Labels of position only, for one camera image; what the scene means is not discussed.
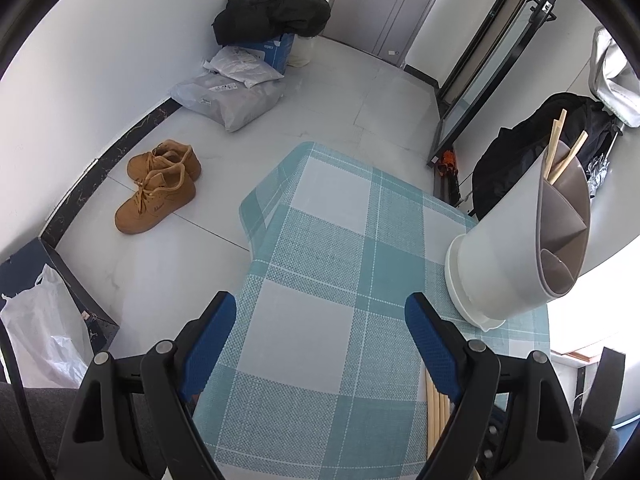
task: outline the screw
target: screw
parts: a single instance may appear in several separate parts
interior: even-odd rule
[[[474,352],[484,352],[486,350],[486,345],[479,339],[472,339],[468,344],[469,348]]]
[[[109,354],[107,352],[98,352],[94,357],[94,363],[97,365],[103,365],[109,360]]]
[[[174,347],[174,344],[171,341],[161,341],[156,345],[156,352],[159,354],[166,354],[171,351],[171,348]]]
[[[546,361],[548,360],[545,353],[541,352],[540,350],[534,350],[532,357],[535,362],[540,363],[541,365],[546,363]]]

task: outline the black bag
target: black bag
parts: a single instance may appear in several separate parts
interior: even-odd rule
[[[567,111],[560,139],[573,146],[582,131],[589,134],[578,152],[583,168],[598,153],[614,128],[615,116],[603,110],[601,102],[589,97],[562,92],[549,97],[528,119],[512,128],[500,128],[472,175],[474,210],[484,218],[500,199],[519,181],[549,144],[554,119]]]
[[[330,16],[326,0],[229,0],[213,30],[221,46],[261,43],[287,32],[311,38],[322,32]]]

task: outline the teal plaid tablecloth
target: teal plaid tablecloth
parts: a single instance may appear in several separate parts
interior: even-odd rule
[[[474,221],[387,173],[306,142],[240,216],[253,261],[194,414],[229,480],[415,478],[426,394],[412,292],[496,353],[549,350],[546,307],[487,333],[460,317],[443,263]]]

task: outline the glass door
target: glass door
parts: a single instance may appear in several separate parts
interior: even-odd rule
[[[556,18],[551,12],[555,2],[556,0],[527,0],[518,10],[516,18],[473,81],[441,118],[428,159],[431,164],[435,164],[442,153],[451,148],[540,27]]]

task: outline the white bucket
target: white bucket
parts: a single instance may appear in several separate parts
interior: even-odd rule
[[[568,151],[559,142],[554,163]],[[582,268],[591,219],[584,171],[574,157],[552,186],[542,175],[545,156],[447,251],[451,299],[484,331],[564,296]]]

